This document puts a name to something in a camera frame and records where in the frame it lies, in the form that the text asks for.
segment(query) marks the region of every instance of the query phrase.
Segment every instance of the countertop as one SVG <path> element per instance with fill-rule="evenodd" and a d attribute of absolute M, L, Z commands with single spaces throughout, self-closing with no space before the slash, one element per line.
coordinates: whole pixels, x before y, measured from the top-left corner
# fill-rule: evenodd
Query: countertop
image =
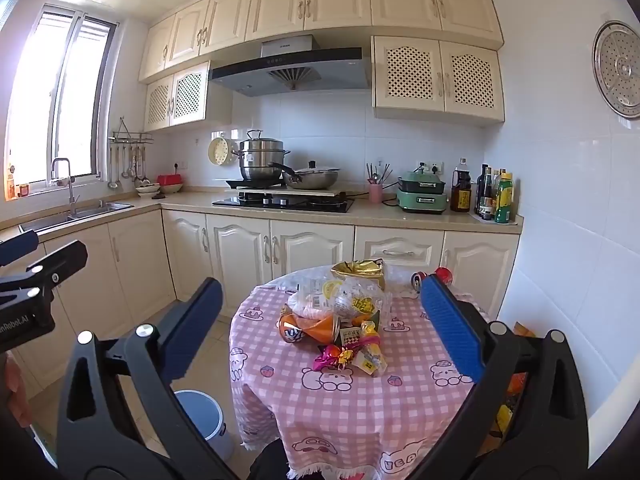
<path fill-rule="evenodd" d="M 464 231 L 476 233 L 520 234 L 524 219 L 516 217 L 510 224 L 482 222 L 467 213 L 446 211 L 442 215 L 406 213 L 399 207 L 383 204 L 372 204 L 368 200 L 356 199 L 346 213 L 324 213 L 305 211 L 281 211 L 277 209 L 247 208 L 238 206 L 212 205 L 213 201 L 222 200 L 233 195 L 229 191 L 192 192 L 185 191 L 167 195 L 161 200 L 150 198 L 129 198 L 117 200 L 118 203 L 131 204 L 133 207 L 121 211 L 113 211 L 104 215 L 85 218 L 71 224 L 53 227 L 38 233 L 41 242 L 88 229 L 105 222 L 113 222 L 121 218 L 153 211 L 170 209 L 196 213 L 241 216 L 246 218 L 264 218 L 294 222 L 314 222 L 369 227 L 389 227 L 405 229 L 427 229 L 436 231 Z M 43 212 L 41 217 L 57 211 Z M 8 240 L 20 233 L 17 225 L 0 231 L 0 240 Z"/>

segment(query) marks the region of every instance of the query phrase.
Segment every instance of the round table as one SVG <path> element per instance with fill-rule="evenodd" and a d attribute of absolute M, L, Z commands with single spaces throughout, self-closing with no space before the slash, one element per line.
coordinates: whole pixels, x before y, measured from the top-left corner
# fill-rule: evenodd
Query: round table
<path fill-rule="evenodd" d="M 313 371 L 318 343 L 285 343 L 276 328 L 294 281 L 255 288 L 231 323 L 231 388 L 243 445 L 259 450 L 282 439 L 290 478 L 322 470 L 325 478 L 401 480 L 448 426 L 471 378 L 451 363 L 419 298 L 398 293 L 380 330 L 388 363 L 382 375 L 349 365 Z"/>

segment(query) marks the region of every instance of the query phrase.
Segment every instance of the green bottle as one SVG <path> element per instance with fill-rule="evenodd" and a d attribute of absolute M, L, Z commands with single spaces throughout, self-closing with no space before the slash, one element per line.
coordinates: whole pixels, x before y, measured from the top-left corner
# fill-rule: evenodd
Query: green bottle
<path fill-rule="evenodd" d="M 511 173 L 503 173 L 498 184 L 498 203 L 495 209 L 494 221 L 498 224 L 507 224 L 511 213 L 511 199 L 513 197 L 513 182 Z"/>

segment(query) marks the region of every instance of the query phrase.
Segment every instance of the trash bin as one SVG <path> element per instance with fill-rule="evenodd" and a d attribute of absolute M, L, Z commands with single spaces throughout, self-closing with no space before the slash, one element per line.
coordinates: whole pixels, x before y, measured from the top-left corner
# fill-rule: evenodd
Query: trash bin
<path fill-rule="evenodd" d="M 175 396 L 207 443 L 222 460 L 228 460 L 233 453 L 234 443 L 226 430 L 220 405 L 206 393 L 197 390 L 179 390 Z"/>

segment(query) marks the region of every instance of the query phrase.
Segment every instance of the pink cup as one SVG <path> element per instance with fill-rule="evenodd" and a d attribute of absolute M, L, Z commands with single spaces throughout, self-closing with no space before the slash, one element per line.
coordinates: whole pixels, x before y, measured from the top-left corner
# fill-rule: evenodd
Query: pink cup
<path fill-rule="evenodd" d="M 369 202 L 372 204 L 382 202 L 382 184 L 369 184 Z"/>

